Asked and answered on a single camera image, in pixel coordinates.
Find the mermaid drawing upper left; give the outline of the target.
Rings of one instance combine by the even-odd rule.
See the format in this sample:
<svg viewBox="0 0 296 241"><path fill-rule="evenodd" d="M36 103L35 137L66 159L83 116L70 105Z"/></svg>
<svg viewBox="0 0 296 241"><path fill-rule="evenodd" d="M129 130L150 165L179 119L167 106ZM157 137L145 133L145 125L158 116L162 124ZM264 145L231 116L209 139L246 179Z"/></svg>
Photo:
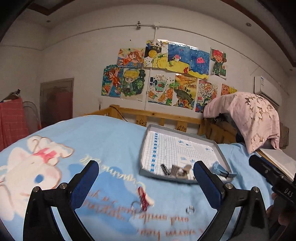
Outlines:
<svg viewBox="0 0 296 241"><path fill-rule="evenodd" d="M122 68L143 68L144 48L120 48L117 65Z"/></svg>

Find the pink floral cloth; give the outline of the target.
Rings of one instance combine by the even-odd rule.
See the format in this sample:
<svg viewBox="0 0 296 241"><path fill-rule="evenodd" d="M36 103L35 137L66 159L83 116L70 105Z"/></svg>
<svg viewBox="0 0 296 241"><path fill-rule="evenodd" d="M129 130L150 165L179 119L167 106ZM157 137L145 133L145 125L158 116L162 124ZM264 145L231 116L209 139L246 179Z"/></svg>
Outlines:
<svg viewBox="0 0 296 241"><path fill-rule="evenodd" d="M262 147L267 140L274 149L280 149L280 118L267 99L248 92L222 95L205 106L203 117L216 118L220 114L232 118L248 153Z"/></svg>

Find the red checked cloth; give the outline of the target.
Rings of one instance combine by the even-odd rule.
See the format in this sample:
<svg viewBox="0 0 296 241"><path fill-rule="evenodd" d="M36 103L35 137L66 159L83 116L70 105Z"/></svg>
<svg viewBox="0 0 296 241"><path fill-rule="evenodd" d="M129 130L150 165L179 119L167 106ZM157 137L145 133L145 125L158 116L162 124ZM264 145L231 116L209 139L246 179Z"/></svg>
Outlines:
<svg viewBox="0 0 296 241"><path fill-rule="evenodd" d="M21 98L1 102L1 151L29 135Z"/></svg>

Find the grey shallow box tray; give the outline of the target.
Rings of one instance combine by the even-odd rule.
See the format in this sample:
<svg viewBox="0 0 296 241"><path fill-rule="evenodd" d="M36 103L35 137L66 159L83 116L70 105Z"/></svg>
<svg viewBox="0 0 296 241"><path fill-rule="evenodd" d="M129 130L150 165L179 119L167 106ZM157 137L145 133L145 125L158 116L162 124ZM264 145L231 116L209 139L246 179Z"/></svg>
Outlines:
<svg viewBox="0 0 296 241"><path fill-rule="evenodd" d="M202 161L211 171L218 161L228 172L231 171L218 144L206 138L180 132L158 125L149 125L145 131L139 156L139 174L149 178L196 184L194 164ZM191 165L188 180L170 176L173 165L184 168Z"/></svg>

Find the blond boy drawing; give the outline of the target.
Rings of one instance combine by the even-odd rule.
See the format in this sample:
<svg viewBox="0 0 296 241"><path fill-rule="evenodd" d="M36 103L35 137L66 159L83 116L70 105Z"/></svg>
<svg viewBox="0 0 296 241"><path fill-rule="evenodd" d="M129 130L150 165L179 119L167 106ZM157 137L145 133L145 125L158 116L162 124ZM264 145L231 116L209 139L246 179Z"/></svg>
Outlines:
<svg viewBox="0 0 296 241"><path fill-rule="evenodd" d="M145 76L144 69L125 68L120 97L122 99L142 101Z"/></svg>

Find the white air conditioner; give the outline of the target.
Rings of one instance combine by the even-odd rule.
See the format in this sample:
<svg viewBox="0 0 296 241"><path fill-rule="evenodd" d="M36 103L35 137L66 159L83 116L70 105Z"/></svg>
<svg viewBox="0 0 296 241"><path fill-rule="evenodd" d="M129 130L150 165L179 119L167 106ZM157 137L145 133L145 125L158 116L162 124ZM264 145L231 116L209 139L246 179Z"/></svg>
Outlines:
<svg viewBox="0 0 296 241"><path fill-rule="evenodd" d="M255 76L253 82L253 93L267 99L275 107L280 107L282 97L280 91L266 78Z"/></svg>

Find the turtle and cup drawing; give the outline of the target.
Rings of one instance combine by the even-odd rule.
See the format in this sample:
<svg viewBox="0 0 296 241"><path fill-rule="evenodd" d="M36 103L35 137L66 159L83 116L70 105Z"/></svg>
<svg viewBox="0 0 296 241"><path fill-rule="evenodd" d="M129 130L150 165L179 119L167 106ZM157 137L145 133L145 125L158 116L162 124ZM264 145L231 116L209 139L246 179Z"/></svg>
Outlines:
<svg viewBox="0 0 296 241"><path fill-rule="evenodd" d="M150 103L157 103L171 106L173 100L175 80L165 75L150 77L147 100Z"/></svg>

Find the beige hair claw clip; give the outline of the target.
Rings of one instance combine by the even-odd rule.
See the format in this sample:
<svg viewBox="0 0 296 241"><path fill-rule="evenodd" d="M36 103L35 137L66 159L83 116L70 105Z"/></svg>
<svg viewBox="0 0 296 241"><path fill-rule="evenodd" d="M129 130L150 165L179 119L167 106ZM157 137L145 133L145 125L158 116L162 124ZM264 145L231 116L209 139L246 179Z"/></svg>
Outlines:
<svg viewBox="0 0 296 241"><path fill-rule="evenodd" d="M173 165L171 167L170 176L173 176L177 179L188 180L189 172L190 172L191 168L192 168L191 165L186 165L186 166L184 166L184 168Z"/></svg>

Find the red doodle poster drawing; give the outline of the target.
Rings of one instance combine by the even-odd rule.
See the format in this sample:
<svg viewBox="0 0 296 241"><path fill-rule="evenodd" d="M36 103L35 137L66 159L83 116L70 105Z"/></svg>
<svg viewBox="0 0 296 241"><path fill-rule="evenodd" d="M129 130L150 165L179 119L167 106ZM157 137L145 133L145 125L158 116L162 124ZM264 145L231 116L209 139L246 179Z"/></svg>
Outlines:
<svg viewBox="0 0 296 241"><path fill-rule="evenodd" d="M217 97L218 85L204 80L199 80L197 90L196 113L203 113L205 106Z"/></svg>

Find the brown wall cabinet door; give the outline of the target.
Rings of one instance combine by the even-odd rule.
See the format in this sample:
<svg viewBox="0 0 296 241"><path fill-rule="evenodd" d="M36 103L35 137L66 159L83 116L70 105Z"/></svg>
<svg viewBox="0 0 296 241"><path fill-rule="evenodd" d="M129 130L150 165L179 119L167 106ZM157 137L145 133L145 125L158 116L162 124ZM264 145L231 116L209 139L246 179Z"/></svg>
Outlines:
<svg viewBox="0 0 296 241"><path fill-rule="evenodd" d="M43 128L73 118L74 78L40 84L40 117Z"/></svg>

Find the orange bear drawing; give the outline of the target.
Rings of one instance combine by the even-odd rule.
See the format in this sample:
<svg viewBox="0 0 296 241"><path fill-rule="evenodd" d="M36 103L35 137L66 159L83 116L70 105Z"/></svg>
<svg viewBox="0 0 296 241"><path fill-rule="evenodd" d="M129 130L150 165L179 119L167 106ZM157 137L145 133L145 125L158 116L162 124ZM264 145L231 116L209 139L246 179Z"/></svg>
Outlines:
<svg viewBox="0 0 296 241"><path fill-rule="evenodd" d="M222 84L221 95L233 94L235 92L237 92L237 89L234 87Z"/></svg>

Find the red haired character drawing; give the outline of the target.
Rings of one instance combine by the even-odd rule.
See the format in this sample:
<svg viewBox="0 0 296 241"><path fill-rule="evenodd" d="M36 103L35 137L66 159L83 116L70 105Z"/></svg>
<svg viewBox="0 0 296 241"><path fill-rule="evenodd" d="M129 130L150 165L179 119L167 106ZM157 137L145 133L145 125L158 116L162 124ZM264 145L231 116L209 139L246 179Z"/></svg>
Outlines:
<svg viewBox="0 0 296 241"><path fill-rule="evenodd" d="M214 62L214 65L212 67L212 74L226 79L226 53L213 48L211 48L210 51L210 58Z"/></svg>

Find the blue jellyfish beach drawing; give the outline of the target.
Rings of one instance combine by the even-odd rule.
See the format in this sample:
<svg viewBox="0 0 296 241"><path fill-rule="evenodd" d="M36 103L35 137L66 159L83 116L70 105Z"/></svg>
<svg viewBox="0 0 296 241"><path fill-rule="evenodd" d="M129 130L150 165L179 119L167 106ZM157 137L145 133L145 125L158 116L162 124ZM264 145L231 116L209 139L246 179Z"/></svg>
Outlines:
<svg viewBox="0 0 296 241"><path fill-rule="evenodd" d="M168 42L168 71L208 79L209 65L210 53L183 43Z"/></svg>

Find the light blue cartoon bedsheet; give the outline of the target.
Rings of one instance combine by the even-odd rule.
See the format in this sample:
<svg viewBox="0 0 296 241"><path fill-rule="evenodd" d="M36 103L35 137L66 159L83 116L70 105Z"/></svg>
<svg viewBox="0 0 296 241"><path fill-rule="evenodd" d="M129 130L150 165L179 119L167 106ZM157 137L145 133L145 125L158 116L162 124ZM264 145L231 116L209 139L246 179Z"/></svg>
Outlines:
<svg viewBox="0 0 296 241"><path fill-rule="evenodd" d="M1 152L1 221L15 240L35 186L69 182L94 160L99 175L76 210L95 240L197 240L216 211L197 184L139 174L145 127L106 116L61 121Z"/></svg>

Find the moon and stars drawing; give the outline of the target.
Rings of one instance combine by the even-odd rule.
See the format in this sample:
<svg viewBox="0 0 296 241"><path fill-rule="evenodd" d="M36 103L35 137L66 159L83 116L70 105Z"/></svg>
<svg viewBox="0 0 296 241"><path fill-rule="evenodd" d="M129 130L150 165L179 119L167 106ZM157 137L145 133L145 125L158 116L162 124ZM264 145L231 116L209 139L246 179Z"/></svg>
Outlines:
<svg viewBox="0 0 296 241"><path fill-rule="evenodd" d="M168 66L168 40L147 40L144 67L166 69Z"/></svg>

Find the orange landscape drawing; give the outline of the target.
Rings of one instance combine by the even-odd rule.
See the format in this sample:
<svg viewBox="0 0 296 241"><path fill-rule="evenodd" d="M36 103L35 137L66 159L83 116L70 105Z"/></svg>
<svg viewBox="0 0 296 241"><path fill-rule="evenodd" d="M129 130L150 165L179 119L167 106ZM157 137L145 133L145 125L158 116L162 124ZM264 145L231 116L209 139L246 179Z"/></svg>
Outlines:
<svg viewBox="0 0 296 241"><path fill-rule="evenodd" d="M177 102L174 106L193 109L197 93L198 79L176 73L174 92Z"/></svg>

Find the wooden bed rail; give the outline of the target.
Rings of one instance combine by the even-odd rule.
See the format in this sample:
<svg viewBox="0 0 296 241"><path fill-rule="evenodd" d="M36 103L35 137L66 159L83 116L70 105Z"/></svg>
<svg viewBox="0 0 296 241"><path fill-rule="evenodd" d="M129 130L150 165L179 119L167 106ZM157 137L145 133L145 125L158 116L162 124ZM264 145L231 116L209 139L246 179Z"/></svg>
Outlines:
<svg viewBox="0 0 296 241"><path fill-rule="evenodd" d="M185 117L169 113L158 113L148 110L122 108L118 105L110 105L107 108L88 113L88 115L103 115L124 121L127 121L126 117L130 117L134 120L135 124L144 127L149 125L149 121L157 123L157 125L160 126L173 123L175 125L175 130L184 133L187 131L188 126L194 125L197 128L197 135L204 136L218 144L231 144L236 142L236 130L226 122L214 124L208 119Z"/></svg>

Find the orange haired girl drawing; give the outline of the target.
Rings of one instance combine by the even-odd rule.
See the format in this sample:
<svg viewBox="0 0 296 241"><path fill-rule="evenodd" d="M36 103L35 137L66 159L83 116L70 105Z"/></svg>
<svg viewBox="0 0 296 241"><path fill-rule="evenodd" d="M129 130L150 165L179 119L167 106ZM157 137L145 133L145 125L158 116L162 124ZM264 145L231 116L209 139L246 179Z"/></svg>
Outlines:
<svg viewBox="0 0 296 241"><path fill-rule="evenodd" d="M104 68L101 95L119 98L121 96L123 68L108 65Z"/></svg>

